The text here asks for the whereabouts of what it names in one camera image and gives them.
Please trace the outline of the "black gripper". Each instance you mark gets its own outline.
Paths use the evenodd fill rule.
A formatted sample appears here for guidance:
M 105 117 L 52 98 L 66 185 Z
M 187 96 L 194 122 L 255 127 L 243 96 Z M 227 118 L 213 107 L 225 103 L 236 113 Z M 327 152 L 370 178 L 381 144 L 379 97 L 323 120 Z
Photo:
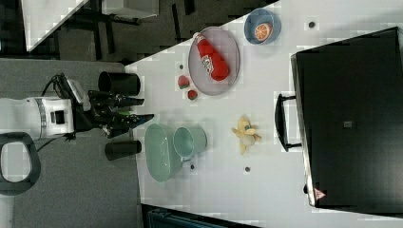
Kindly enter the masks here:
M 153 114 L 126 115 L 114 111 L 115 107 L 142 105 L 144 99 L 124 97 L 111 92 L 90 90 L 87 93 L 90 109 L 84 111 L 82 104 L 75 106 L 75 131 L 85 132 L 93 128 L 102 129 L 109 139 L 118 137 L 154 118 Z

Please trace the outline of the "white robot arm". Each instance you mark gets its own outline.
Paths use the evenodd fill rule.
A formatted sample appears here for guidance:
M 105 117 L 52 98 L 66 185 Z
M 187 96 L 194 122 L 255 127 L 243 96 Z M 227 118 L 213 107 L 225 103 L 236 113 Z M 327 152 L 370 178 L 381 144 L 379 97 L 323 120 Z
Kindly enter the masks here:
M 95 101 L 85 110 L 74 97 L 30 97 L 21 100 L 1 99 L 1 133 L 25 132 L 34 140 L 73 137 L 78 132 L 101 128 L 108 138 L 152 120 L 153 114 L 136 115 L 113 111 L 113 107 L 141 105 L 143 99 L 113 96 Z

